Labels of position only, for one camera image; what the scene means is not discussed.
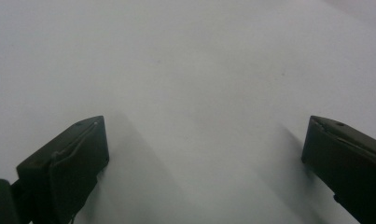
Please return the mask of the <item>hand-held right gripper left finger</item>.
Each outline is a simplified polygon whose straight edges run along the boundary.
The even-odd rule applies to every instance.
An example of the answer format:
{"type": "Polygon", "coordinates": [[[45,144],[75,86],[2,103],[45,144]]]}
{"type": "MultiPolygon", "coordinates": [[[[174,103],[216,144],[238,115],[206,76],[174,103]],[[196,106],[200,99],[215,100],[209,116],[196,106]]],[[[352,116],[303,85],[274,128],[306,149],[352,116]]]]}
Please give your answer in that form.
{"type": "Polygon", "coordinates": [[[68,224],[108,162],[102,116],[73,124],[21,162],[17,173],[34,200],[34,224],[68,224]]]}

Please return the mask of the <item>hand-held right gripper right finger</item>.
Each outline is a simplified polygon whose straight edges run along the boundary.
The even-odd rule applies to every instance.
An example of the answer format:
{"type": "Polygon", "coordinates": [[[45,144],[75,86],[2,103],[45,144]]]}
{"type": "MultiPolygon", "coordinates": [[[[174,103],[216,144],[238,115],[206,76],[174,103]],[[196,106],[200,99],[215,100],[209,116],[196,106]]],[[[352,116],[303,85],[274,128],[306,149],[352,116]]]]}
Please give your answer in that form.
{"type": "Polygon", "coordinates": [[[333,119],[311,116],[301,160],[360,224],[376,224],[376,140],[333,119]]]}

